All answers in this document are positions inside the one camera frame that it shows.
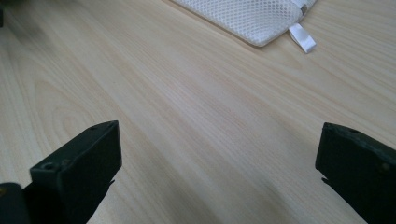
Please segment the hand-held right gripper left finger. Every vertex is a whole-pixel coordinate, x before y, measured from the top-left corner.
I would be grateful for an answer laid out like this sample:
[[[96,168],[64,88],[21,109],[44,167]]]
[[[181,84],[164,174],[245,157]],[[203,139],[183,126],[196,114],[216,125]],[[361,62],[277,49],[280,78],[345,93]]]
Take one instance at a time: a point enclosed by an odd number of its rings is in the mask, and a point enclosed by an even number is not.
[[[23,190],[33,224],[86,224],[121,168],[119,123],[86,129],[30,169]]]

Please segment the white mesh laundry bag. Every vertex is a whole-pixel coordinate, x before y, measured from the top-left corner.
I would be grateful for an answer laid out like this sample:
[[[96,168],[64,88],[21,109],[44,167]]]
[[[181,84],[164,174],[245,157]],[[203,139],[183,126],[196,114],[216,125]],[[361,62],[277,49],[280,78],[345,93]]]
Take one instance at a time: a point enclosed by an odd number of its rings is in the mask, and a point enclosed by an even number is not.
[[[300,24],[317,0],[172,1],[256,47],[264,47],[287,31],[304,53],[317,45]]]

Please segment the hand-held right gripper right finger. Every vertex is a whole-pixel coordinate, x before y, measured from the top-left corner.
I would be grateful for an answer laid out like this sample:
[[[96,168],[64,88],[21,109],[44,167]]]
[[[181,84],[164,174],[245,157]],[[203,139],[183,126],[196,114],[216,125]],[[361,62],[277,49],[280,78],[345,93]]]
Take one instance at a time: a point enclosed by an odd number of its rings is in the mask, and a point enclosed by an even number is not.
[[[396,150],[351,128],[323,124],[315,167],[368,224],[396,224]]]

